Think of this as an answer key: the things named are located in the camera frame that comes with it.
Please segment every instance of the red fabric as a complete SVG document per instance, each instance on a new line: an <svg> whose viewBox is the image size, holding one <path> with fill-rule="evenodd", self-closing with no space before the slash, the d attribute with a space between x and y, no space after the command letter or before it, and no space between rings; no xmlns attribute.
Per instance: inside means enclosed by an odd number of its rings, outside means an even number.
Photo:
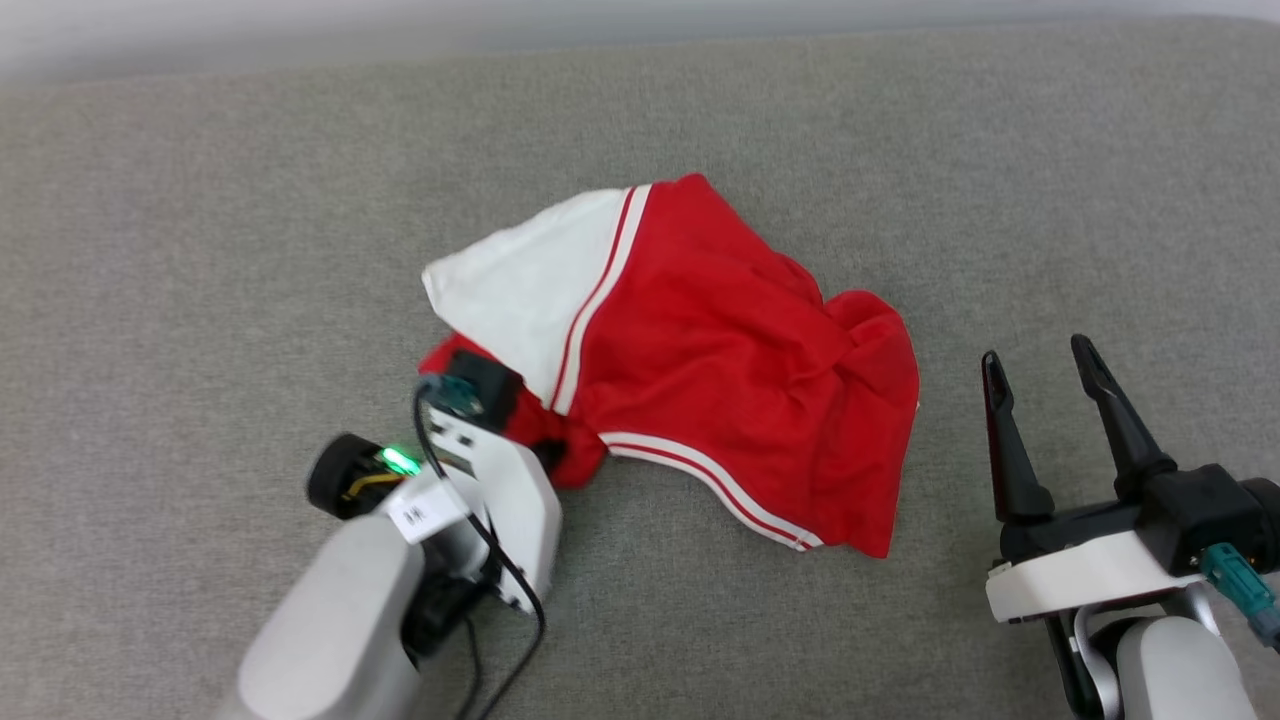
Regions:
<svg viewBox="0 0 1280 720"><path fill-rule="evenodd" d="M564 438L570 452L552 478L559 487L590 478L604 454L598 433L673 441L721 465L731 478L712 482L736 483L765 512L751 518L732 493L726 503L767 534L808 547L772 514L826 544L887 556L919 396L901 318L865 291L824 304L813 277L773 252L701 176L652 186L620 261L621 277L585 319L567 419L526 391L508 437ZM479 350L454 336L421 369L442 370L457 346ZM712 474L687 456L648 451Z"/></svg>
<svg viewBox="0 0 1280 720"><path fill-rule="evenodd" d="M419 374L443 373L458 350L470 350L476 355L494 359L485 348L458 333L453 333L419 363ZM563 442L564 455L550 471L552 483L562 488L584 487L595 474L595 469L600 466L607 452L604 443L595 433L585 425L573 424L566 418L544 410L534 393L526 388L520 389L516 410L507 420L503 437L525 447L531 447L540 441Z"/></svg>

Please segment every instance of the green led light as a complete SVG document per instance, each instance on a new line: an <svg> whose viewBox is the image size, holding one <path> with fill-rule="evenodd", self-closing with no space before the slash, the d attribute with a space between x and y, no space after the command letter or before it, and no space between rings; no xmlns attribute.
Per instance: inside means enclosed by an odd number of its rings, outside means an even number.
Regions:
<svg viewBox="0 0 1280 720"><path fill-rule="evenodd" d="M384 465L402 475L416 475L422 470L422 466L419 465L412 457L404 455L394 447L384 447L383 451L378 454L378 459L381 460Z"/></svg>

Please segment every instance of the wall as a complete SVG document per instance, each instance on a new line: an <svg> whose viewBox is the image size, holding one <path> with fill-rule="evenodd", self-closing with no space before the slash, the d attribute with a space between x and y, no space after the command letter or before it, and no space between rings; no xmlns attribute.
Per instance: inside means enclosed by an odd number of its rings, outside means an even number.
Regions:
<svg viewBox="0 0 1280 720"><path fill-rule="evenodd" d="M0 79L1158 13L1280 20L1280 0L0 0Z"/></svg>

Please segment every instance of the red stripe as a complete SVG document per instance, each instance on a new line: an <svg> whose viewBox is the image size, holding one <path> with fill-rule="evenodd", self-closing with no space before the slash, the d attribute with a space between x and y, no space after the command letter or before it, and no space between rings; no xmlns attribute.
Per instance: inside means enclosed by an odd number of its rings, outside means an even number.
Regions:
<svg viewBox="0 0 1280 720"><path fill-rule="evenodd" d="M655 448L655 447L644 447L644 446L640 446L640 445L631 445L631 443L628 443L628 442L614 442L614 443L609 443L609 447L627 447L627 448L631 448L631 450L640 450L640 451L644 451L644 452L650 452L650 454L653 454L653 455L660 455L660 456L663 456L663 457L667 457L667 459L669 459L669 460L675 460L675 461L677 461L677 462L681 462L681 464L685 464L685 465L689 465L690 468L694 468L695 470L699 470L700 473L703 473L704 475L707 475L708 478L710 478L710 479L712 479L712 482L713 482L713 483L716 483L716 484L717 484L717 486L718 486L718 487L721 488L721 491L722 491L722 492L724 493L724 497L727 497L727 498L728 498L728 501L733 503L733 507L737 507L739 512L741 512L744 518L746 518L748 520L750 520L750 521L755 523L756 525L759 525L759 527L764 528L765 530L769 530L771 533L777 533L777 534L780 534L780 536L782 536L782 537L785 537L785 538L790 539L791 542L796 542L796 543L799 543L799 544L800 544L800 547L803 547L803 548L805 548L805 550L813 550L813 546L812 546L812 544L809 544L809 543L806 543L806 542L803 542L803 541L801 541L800 538L797 538L797 537L792 536L791 533L788 533L788 532L786 532L786 530L783 530L783 529L781 529L781 528L774 528L773 525L771 525L771 524L768 524L768 523L764 523L764 521L762 521L762 520L760 520L759 518L756 518L755 515L751 515L751 512L750 512L750 511L749 511L749 510L748 510L746 507L742 507L742 503L740 503L740 502L737 501L737 498L736 498L736 497L733 497L733 493L731 493L731 492L728 491L728 488L727 488L727 487L724 487L724 483L722 483L722 482L719 480L719 478L717 478L717 477L716 477L716 474L714 474L714 473L712 473L712 471L710 471L710 470L708 470L707 468L703 468L703 466L701 466L701 465L699 465L698 462L694 462L692 460L690 460L690 459L687 459L687 457L681 457L680 455L675 455L675 454L672 454L672 452L668 452L668 451L666 451L666 450L658 450L658 448Z"/></svg>
<svg viewBox="0 0 1280 720"><path fill-rule="evenodd" d="M561 372L556 378L556 389L552 391L552 407L559 400L559 391L564 384L564 369L568 366L568 348L573 340L573 329L577 328L577 323L582 319L582 310L591 304L591 299L595 293L600 292L600 286L604 284L604 278L609 277L609 269L613 268L613 259L618 255L618 241L622 238L622 225L627 222L627 209L631 208L631 196L635 195L636 188L627 191L627 199L622 202L622 213L618 215L618 228L613 231L613 247L609 249L609 260L604 264L604 272L600 273L600 279L595 281L595 287L582 301L582 306L577 309L577 314L573 315L573 322L568 325L568 334L564 336L564 352L561 354Z"/></svg>

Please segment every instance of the white fabric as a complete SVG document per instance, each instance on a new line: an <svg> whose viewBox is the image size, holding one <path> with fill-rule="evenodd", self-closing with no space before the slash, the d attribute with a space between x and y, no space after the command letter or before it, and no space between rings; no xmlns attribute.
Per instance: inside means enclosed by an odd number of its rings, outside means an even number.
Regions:
<svg viewBox="0 0 1280 720"><path fill-rule="evenodd" d="M435 314L524 375L544 407L573 320L605 274L627 193L584 192L422 272Z"/></svg>

